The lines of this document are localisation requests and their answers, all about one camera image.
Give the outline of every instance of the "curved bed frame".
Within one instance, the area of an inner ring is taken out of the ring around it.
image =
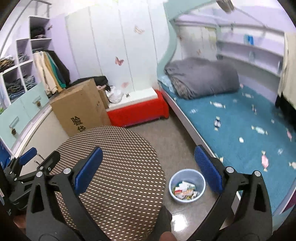
[[[169,0],[168,2],[164,3],[164,9],[167,16],[167,22],[168,22],[168,29],[169,29],[169,45],[167,48],[166,53],[164,54],[161,61],[158,63],[157,66],[157,77],[158,80],[161,80],[162,76],[165,75],[165,66],[171,61],[173,58],[176,48],[177,48],[177,34],[175,32],[175,23],[176,19],[180,17],[183,14],[189,13],[191,10],[203,7],[208,4],[216,3],[216,0],[187,0],[187,1],[179,1],[179,0]],[[167,94],[167,92],[161,87],[160,90],[168,102],[168,104],[171,106],[175,114],[180,119],[181,123],[184,125],[188,133],[190,134],[191,138],[195,142],[196,145],[203,145],[205,149],[210,153],[211,156],[215,157],[213,151],[209,148],[207,143],[204,141],[204,139],[201,137],[201,135],[198,133],[198,131],[195,129],[195,127],[192,125],[190,120],[186,117],[186,115],[183,113],[183,111],[179,108],[179,106],[176,104],[176,102]],[[291,197],[293,196],[295,192],[295,188],[291,189],[290,192],[287,194],[287,196],[283,199],[282,203],[274,213],[274,215],[281,214],[284,210],[287,204],[289,203]],[[236,213],[236,210],[238,208],[239,202],[241,199],[241,195],[239,192],[237,192],[236,198],[232,204],[232,210],[234,213]]]

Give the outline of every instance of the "brown tablecloth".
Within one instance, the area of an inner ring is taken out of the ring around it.
[[[60,162],[51,174],[73,167],[99,146],[103,162],[86,193],[79,197],[95,222],[114,241],[145,240],[162,206],[165,175],[151,144],[131,130],[96,127],[69,138],[58,149]],[[60,193],[67,223],[75,227]]]

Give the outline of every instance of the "red cushion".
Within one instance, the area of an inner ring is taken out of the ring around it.
[[[160,91],[155,90],[158,99],[126,106],[107,112],[113,126],[131,126],[146,121],[168,118],[168,104]]]

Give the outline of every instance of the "gray comforter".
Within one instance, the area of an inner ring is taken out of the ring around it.
[[[179,96],[185,99],[239,89],[237,71],[225,60],[187,58],[169,63],[165,70]]]

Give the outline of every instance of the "blue gripper pad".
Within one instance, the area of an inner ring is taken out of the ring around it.
[[[223,180],[215,168],[211,160],[205,154],[201,147],[197,146],[194,150],[194,159],[198,164],[202,174],[204,175],[206,181],[210,185],[212,191],[216,193],[222,193],[223,191]]]
[[[19,158],[19,164],[21,166],[24,166],[25,164],[27,164],[36,155],[37,155],[37,150],[36,150],[35,147],[32,147],[25,154],[23,154],[23,155],[20,156],[20,158]]]
[[[74,180],[74,192],[76,195],[85,193],[97,169],[103,161],[103,151],[97,148],[89,157]]]

